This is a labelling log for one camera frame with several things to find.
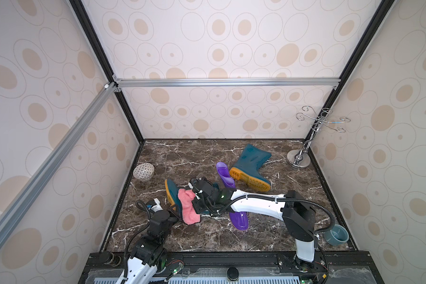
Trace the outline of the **pink microfiber cloth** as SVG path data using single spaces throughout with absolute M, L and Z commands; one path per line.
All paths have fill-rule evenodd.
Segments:
M 191 189 L 179 189 L 177 197 L 179 198 L 182 205 L 182 218 L 183 222 L 187 225 L 199 223 L 201 216 L 194 210 L 192 201 L 196 198 L 196 195 Z

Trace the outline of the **purple rubber boot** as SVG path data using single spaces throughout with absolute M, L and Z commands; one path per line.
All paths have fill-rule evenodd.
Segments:
M 224 186 L 235 189 L 235 180 L 230 176 L 227 165 L 223 162 L 218 162 L 216 169 Z M 232 225 L 236 229 L 245 231 L 249 228 L 249 219 L 246 212 L 233 212 L 229 213 L 229 216 Z

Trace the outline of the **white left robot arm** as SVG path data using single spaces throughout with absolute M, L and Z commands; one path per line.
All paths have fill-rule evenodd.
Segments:
M 171 209 L 147 213 L 147 216 L 149 221 L 143 228 L 145 234 L 135 242 L 132 250 L 129 246 L 125 248 L 124 270 L 118 284 L 149 284 L 151 278 L 166 266 L 164 244 L 179 216 Z

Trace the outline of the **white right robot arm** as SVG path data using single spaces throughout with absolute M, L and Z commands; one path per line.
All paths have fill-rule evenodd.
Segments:
M 330 231 L 336 224 L 334 215 L 322 205 L 303 198 L 296 191 L 285 195 L 252 194 L 235 188 L 217 188 L 205 177 L 188 183 L 195 197 L 194 210 L 208 211 L 212 216 L 223 213 L 246 212 L 266 215 L 285 223 L 296 242 L 296 260 L 312 263 L 315 244 L 320 233 Z

